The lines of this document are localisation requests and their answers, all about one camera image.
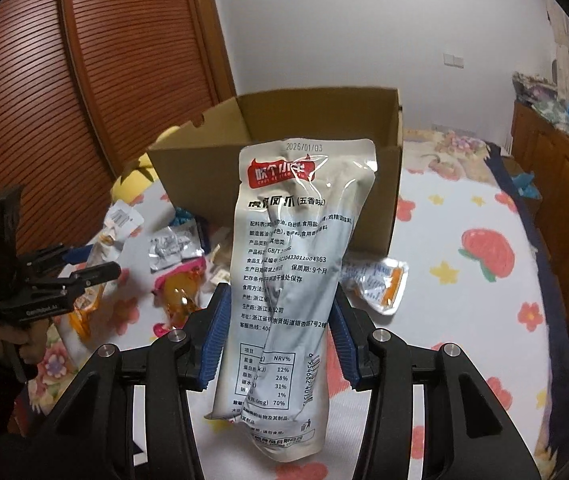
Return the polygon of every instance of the white wall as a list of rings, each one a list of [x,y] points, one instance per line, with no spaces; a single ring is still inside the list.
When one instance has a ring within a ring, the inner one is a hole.
[[[239,93],[318,85],[400,88],[405,126],[501,144],[514,71],[551,78],[542,0],[216,0]],[[464,69],[443,64],[462,56]]]

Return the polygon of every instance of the red brand logo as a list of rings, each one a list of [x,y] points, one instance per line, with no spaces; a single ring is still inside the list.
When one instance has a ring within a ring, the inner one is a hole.
[[[303,160],[277,160],[275,162],[257,162],[253,159],[248,167],[248,185],[255,189],[256,187],[270,186],[291,178],[299,178],[300,180],[308,180],[309,182],[315,178],[315,162],[309,155]]]

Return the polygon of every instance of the wooden cabinet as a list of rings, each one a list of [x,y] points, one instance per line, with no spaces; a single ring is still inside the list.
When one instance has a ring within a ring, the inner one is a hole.
[[[569,137],[533,110],[516,103],[513,156],[535,173],[542,204],[535,218],[551,255],[569,319]]]

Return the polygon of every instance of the yellow plush toy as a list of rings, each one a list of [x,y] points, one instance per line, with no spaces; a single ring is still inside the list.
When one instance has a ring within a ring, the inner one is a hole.
[[[176,132],[177,126],[171,126],[160,134],[158,140]],[[140,193],[147,189],[158,179],[156,170],[153,169],[151,159],[146,153],[138,160],[133,160],[125,165],[122,176],[119,176],[111,188],[111,200],[113,203],[118,200],[131,202]]]

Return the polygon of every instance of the blue gripper pad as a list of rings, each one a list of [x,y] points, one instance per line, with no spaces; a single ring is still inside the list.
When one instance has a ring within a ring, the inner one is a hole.
[[[331,327],[331,336],[333,336],[337,358],[340,360],[342,375],[351,383],[352,388],[356,388],[361,377],[358,372],[355,345],[336,299],[333,299],[328,323]]]
[[[215,377],[215,372],[220,362],[220,355],[222,354],[222,347],[229,333],[230,323],[231,287],[226,286],[218,303],[218,310],[213,316],[209,332],[202,345],[202,360],[200,362],[200,374],[198,375],[198,383],[202,389],[205,389],[209,381]]]

